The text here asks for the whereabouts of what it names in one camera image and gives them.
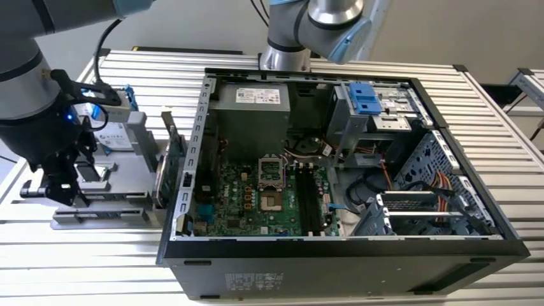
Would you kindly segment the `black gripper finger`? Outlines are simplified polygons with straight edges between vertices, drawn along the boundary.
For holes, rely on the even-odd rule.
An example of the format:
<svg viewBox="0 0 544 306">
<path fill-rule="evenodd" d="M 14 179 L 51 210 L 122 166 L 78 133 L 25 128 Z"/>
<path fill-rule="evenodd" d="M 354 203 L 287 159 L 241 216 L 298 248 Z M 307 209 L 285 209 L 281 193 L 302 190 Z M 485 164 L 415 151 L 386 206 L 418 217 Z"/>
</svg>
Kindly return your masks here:
<svg viewBox="0 0 544 306">
<path fill-rule="evenodd" d="M 95 182 L 99 180 L 97 170 L 94 169 L 94 158 L 91 156 L 97 149 L 97 145 L 94 142 L 93 132 L 86 128 L 86 126 L 77 126 L 75 130 L 78 132 L 77 140 L 74 142 L 74 147 L 78 153 L 74 161 L 78 189 L 77 195 L 82 201 L 82 206 L 87 207 L 90 201 L 83 195 L 79 183 L 86 181 Z"/>
<path fill-rule="evenodd" d="M 67 207 L 73 206 L 73 201 L 78 195 L 73 158 L 71 154 L 57 154 L 50 156 L 43 163 L 43 174 L 47 181 L 45 197 Z"/>
</svg>

